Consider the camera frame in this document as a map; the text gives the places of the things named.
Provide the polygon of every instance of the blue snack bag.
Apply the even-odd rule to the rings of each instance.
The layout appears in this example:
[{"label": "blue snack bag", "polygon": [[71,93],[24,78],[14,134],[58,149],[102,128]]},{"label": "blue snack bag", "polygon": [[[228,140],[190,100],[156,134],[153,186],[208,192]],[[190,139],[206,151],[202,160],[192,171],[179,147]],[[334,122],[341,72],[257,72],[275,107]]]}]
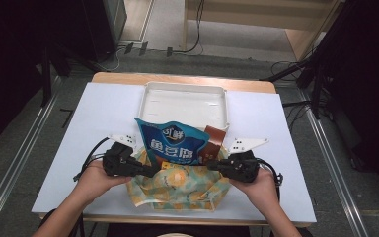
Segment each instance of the blue snack bag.
[{"label": "blue snack bag", "polygon": [[158,168],[163,161],[197,165],[198,152],[210,138],[207,133],[177,121],[155,124],[134,119],[139,126],[149,160],[152,166]]}]

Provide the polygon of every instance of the gray carpet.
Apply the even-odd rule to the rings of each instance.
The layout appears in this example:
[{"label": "gray carpet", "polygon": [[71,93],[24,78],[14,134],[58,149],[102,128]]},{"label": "gray carpet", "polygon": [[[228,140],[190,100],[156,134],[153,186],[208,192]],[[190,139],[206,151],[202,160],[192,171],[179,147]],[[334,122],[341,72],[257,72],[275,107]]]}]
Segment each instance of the gray carpet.
[{"label": "gray carpet", "polygon": [[[0,236],[29,236],[38,227],[40,220],[31,213],[31,208],[66,131],[63,125],[68,114],[60,109],[75,110],[86,83],[91,81],[93,76],[93,73],[82,65],[70,63],[73,71],[68,78],[64,78],[61,91],[40,137],[0,213]],[[102,65],[107,68],[116,67],[115,56]],[[255,80],[270,76],[272,65],[273,62],[213,56],[166,57],[166,52],[159,51],[147,51],[144,56],[138,56],[138,51],[134,50],[128,55],[119,54],[119,67],[115,71]],[[277,64],[273,69],[277,72],[286,66]],[[275,85],[283,103],[300,100],[298,89],[292,82],[278,81]],[[0,137],[0,182],[38,114],[40,100],[41,93],[38,93]],[[287,122],[291,123],[291,120],[292,117],[288,118]],[[365,210],[363,219],[369,235],[379,236],[379,213],[369,211],[379,210],[379,176],[353,170],[337,128],[325,117],[322,117],[322,123],[350,191],[359,209]],[[295,122],[292,138],[318,220],[309,230],[314,236],[353,236],[307,116]],[[93,223],[87,223],[88,233],[92,225]],[[104,236],[107,225],[99,223],[97,226],[93,236]],[[252,227],[251,231],[252,236],[267,236],[269,230],[266,227]]]}]

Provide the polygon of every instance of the person's left hand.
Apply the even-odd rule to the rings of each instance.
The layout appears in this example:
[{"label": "person's left hand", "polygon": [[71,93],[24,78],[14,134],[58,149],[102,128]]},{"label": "person's left hand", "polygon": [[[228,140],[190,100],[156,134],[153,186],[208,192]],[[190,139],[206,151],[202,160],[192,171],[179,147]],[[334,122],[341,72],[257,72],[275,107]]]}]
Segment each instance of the person's left hand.
[{"label": "person's left hand", "polygon": [[82,174],[71,195],[88,205],[111,187],[127,183],[130,180],[131,177],[108,176],[103,168],[103,162],[93,161]]}]

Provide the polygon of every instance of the patterned yellow bag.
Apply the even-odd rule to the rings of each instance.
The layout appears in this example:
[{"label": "patterned yellow bag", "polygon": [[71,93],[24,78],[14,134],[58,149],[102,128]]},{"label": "patterned yellow bag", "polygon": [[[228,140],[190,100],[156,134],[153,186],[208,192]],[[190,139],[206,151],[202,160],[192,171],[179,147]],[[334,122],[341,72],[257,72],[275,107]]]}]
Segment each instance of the patterned yellow bag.
[{"label": "patterned yellow bag", "polygon": [[[218,159],[227,158],[220,149]],[[150,165],[144,148],[136,160]],[[230,188],[229,179],[206,166],[167,163],[153,178],[136,176],[127,183],[128,194],[135,206],[150,204],[154,209],[215,210]]]}]

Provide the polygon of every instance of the person's right hand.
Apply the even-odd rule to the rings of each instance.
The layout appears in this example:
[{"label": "person's right hand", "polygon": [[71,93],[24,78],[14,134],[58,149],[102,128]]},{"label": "person's right hand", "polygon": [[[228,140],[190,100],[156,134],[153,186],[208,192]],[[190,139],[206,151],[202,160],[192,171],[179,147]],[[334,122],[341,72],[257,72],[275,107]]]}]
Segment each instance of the person's right hand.
[{"label": "person's right hand", "polygon": [[279,205],[275,181],[272,172],[269,170],[260,168],[257,177],[251,183],[230,180],[230,184],[245,193],[260,212],[266,211],[267,207],[272,207],[275,204]]}]

